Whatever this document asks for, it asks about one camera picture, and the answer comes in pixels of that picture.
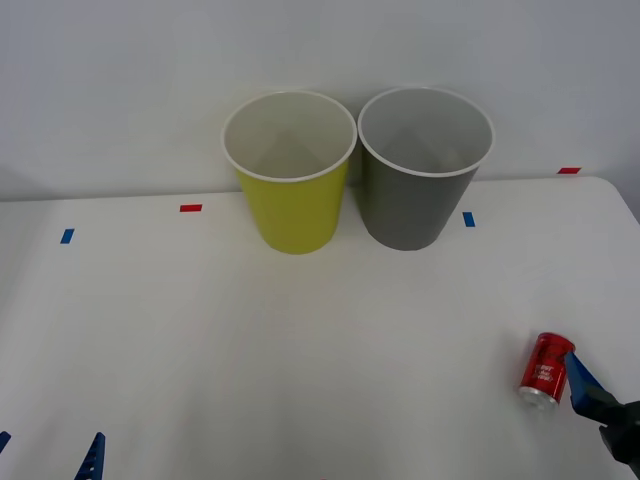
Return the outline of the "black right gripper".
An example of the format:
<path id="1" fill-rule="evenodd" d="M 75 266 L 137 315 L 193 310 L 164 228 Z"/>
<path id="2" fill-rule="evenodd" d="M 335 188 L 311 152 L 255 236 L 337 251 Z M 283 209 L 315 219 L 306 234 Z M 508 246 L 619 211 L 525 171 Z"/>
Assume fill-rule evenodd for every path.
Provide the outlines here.
<path id="1" fill-rule="evenodd" d="M 639 465 L 639 402 L 621 404 L 605 390 L 579 358 L 565 355 L 571 405 L 576 414 L 604 424 L 599 431 L 613 458 Z"/>

